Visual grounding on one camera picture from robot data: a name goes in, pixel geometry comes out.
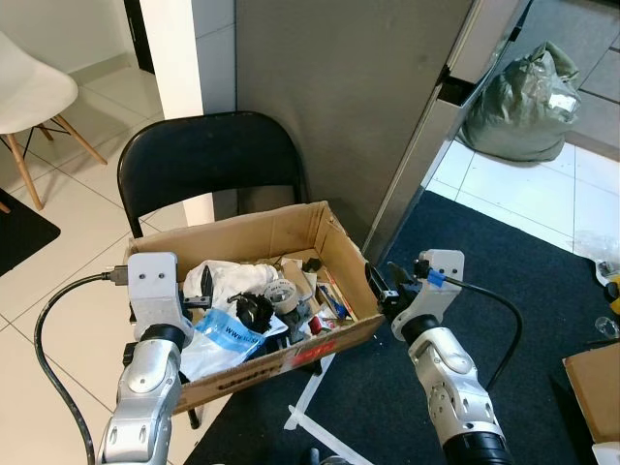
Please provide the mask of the black folding chair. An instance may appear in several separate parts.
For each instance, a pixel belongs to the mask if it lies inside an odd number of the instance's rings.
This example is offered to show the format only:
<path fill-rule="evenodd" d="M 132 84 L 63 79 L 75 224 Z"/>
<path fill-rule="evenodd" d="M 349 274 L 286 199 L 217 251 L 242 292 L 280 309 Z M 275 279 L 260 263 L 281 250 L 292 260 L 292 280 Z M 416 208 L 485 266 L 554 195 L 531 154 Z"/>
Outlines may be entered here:
<path fill-rule="evenodd" d="M 256 190 L 271 208 L 306 198 L 304 164 L 285 129 L 261 112 L 158 121 L 121 151 L 118 185 L 130 229 L 140 216 L 204 194 Z"/>

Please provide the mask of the small black floor mat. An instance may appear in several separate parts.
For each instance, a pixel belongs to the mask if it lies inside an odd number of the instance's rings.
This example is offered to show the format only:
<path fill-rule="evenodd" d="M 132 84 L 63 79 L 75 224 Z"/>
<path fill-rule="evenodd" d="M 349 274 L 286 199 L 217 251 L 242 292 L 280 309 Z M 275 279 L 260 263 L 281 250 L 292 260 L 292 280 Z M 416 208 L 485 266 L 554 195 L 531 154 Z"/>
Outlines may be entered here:
<path fill-rule="evenodd" d="M 0 190 L 0 276 L 52 243 L 61 230 L 8 192 Z"/>

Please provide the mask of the green filled rubbish bag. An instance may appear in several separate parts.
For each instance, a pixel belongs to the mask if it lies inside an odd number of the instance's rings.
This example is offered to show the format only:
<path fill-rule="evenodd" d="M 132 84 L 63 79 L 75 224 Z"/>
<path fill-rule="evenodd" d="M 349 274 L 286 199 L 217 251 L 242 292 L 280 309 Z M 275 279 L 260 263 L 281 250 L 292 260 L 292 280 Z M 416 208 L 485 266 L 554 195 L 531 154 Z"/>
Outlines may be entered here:
<path fill-rule="evenodd" d="M 577 74 L 570 56 L 553 43 L 513 59 L 483 88 L 457 140 L 515 163 L 557 159 L 581 105 Z"/>

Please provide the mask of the white shell chair wooden legs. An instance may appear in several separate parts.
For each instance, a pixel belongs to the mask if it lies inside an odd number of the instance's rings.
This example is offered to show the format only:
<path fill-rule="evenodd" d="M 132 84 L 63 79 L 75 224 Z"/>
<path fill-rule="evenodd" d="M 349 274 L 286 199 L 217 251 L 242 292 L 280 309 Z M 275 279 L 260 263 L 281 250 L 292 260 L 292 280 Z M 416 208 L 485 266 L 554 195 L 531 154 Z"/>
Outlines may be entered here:
<path fill-rule="evenodd" d="M 12 151 L 28 195 L 39 209 L 44 203 L 28 172 L 27 150 L 16 138 L 22 130 L 39 129 L 49 139 L 50 129 L 44 124 L 53 121 L 59 133 L 74 137 L 98 163 L 108 162 L 62 115 L 77 97 L 78 84 L 72 77 L 32 57 L 0 31 L 0 137 Z"/>

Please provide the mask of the black crumpled trash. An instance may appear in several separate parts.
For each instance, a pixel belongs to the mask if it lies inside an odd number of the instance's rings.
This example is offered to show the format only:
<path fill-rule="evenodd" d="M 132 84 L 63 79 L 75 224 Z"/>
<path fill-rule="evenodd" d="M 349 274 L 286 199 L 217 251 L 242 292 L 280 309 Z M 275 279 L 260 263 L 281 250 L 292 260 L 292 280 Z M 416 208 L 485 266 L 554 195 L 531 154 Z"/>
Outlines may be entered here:
<path fill-rule="evenodd" d="M 269 298 L 244 292 L 232 296 L 229 300 L 235 306 L 235 315 L 249 331 L 263 335 L 271 328 L 271 316 L 274 315 L 274 306 Z"/>

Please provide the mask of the grey tape roll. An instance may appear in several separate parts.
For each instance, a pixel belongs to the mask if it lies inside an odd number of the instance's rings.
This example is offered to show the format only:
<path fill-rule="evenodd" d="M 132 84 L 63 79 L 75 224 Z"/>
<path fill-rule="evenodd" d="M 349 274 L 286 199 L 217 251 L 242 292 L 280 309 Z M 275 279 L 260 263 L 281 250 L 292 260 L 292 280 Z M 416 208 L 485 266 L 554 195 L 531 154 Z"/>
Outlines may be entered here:
<path fill-rule="evenodd" d="M 291 280 L 280 278 L 265 285 L 262 296 L 273 306 L 278 316 L 291 314 L 301 302 L 300 292 Z"/>

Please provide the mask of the red blue packaging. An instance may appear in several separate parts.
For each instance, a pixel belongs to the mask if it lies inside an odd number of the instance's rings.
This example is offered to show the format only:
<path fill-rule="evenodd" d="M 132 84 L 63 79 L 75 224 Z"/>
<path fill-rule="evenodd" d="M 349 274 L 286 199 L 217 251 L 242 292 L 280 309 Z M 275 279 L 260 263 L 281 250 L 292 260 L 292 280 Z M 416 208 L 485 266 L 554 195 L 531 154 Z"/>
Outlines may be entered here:
<path fill-rule="evenodd" d="M 320 310 L 320 318 L 335 320 L 337 326 L 345 326 L 354 323 L 354 311 L 347 305 L 347 300 L 337 287 L 335 279 L 327 273 L 324 267 L 315 271 L 315 289 L 323 310 Z"/>

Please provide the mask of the brown cardboard box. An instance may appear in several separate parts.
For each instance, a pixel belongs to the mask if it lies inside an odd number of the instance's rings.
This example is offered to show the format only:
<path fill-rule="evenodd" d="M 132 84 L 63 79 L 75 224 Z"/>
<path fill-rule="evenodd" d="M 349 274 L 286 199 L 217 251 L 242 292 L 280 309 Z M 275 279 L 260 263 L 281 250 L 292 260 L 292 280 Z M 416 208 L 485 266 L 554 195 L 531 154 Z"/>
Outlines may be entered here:
<path fill-rule="evenodd" d="M 594 443 L 619 443 L 620 345 L 572 355 L 563 364 Z"/>

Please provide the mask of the clear plastic cup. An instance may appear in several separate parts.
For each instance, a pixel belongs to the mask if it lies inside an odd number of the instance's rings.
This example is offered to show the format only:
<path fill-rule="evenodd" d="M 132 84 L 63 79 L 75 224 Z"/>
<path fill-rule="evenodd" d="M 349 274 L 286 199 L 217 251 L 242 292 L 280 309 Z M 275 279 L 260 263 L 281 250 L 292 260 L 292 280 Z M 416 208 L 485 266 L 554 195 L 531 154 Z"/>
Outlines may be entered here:
<path fill-rule="evenodd" d="M 599 318 L 595 319 L 594 328 L 598 330 L 604 341 L 619 340 L 620 326 L 614 319 L 608 316 L 599 316 Z"/>

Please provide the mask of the dark blue carpet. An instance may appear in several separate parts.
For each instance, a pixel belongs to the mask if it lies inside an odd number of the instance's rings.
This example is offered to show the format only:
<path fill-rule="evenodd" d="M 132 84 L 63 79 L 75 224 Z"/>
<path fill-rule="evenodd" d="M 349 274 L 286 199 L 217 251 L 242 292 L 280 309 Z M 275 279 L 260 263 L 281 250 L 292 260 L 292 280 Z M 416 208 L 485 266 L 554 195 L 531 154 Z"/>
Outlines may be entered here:
<path fill-rule="evenodd" d="M 461 251 L 465 282 L 515 306 L 465 291 L 446 315 L 480 381 L 493 381 L 515 465 L 597 465 L 563 366 L 601 340 L 595 319 L 611 315 L 593 263 L 434 192 L 409 212 L 387 262 L 409 266 L 428 249 Z M 316 440 L 284 424 L 307 381 L 293 371 L 232 395 L 185 465 L 300 465 Z M 307 417 L 373 465 L 448 465 L 407 347 L 389 325 L 333 359 Z"/>

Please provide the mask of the grey metal cabinet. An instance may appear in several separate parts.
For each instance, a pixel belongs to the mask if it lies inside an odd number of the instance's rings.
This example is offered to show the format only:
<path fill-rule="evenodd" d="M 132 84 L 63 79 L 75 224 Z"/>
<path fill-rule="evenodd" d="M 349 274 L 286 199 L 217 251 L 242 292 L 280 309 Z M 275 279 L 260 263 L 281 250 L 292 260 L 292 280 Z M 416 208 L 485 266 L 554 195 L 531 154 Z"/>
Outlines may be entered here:
<path fill-rule="evenodd" d="M 283 125 L 377 262 L 530 1 L 235 0 L 236 106 Z"/>

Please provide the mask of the white plastic bag blue print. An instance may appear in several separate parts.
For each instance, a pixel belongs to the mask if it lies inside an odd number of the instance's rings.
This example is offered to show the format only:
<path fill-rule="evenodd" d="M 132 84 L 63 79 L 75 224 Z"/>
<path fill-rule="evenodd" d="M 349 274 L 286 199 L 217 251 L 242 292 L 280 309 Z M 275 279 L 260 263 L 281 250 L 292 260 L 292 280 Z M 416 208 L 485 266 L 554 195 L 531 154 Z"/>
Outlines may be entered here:
<path fill-rule="evenodd" d="M 181 375 L 191 382 L 239 366 L 265 340 L 262 333 L 218 309 L 209 310 L 192 328 L 180 364 Z"/>

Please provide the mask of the white tape strip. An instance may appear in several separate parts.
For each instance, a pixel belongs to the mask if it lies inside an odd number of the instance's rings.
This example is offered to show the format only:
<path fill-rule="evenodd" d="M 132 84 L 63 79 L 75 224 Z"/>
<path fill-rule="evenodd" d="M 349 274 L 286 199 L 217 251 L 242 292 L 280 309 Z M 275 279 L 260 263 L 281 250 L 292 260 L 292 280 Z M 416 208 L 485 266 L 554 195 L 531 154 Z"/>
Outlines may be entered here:
<path fill-rule="evenodd" d="M 307 381 L 305 389 L 302 390 L 301 394 L 298 396 L 296 400 L 294 408 L 298 412 L 304 413 L 306 408 L 309 407 L 311 400 L 313 400 L 316 390 L 318 390 L 319 386 L 322 384 L 322 380 L 324 379 L 324 375 L 326 375 L 327 369 L 329 365 L 332 363 L 335 355 L 329 355 L 322 359 L 320 359 L 320 371 L 318 375 L 313 375 L 310 377 L 310 380 Z"/>
<path fill-rule="evenodd" d="M 329 433 L 318 422 L 307 417 L 305 413 L 298 412 L 294 407 L 291 407 L 291 418 L 296 426 L 301 426 L 311 437 L 314 437 L 323 446 L 327 447 L 332 452 L 332 455 L 345 457 L 347 461 L 353 462 L 354 465 L 373 465 L 371 461 L 364 459 L 360 453 L 346 446 L 344 442 L 341 442 L 335 435 Z"/>

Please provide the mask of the open printed cardboard box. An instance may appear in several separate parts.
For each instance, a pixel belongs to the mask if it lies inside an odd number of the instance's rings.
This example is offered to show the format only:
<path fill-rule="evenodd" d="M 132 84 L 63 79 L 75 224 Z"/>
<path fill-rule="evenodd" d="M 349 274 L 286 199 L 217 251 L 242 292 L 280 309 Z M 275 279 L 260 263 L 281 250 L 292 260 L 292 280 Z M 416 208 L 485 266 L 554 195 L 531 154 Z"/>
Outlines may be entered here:
<path fill-rule="evenodd" d="M 276 353 L 182 386 L 174 410 L 191 411 L 300 366 L 363 344 L 386 319 L 366 279 L 366 261 L 338 225 L 325 201 L 284 205 L 274 211 L 242 214 L 186 229 L 130 240 L 127 254 L 169 252 L 177 256 L 177 276 L 207 260 L 275 263 L 280 258 L 319 258 L 355 321 Z"/>

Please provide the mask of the white crumpled paper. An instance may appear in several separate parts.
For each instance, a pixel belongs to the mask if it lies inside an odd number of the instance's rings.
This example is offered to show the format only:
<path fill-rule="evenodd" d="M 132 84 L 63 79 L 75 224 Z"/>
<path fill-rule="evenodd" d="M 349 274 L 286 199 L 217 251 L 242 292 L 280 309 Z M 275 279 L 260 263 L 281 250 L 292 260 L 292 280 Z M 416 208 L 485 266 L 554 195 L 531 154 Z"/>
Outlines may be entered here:
<path fill-rule="evenodd" d="M 185 296 L 201 296 L 201 275 L 211 274 L 214 282 L 212 309 L 226 309 L 229 298 L 243 292 L 261 295 L 269 282 L 279 279 L 274 266 L 269 264 L 243 264 L 208 260 L 192 267 L 182 282 Z"/>

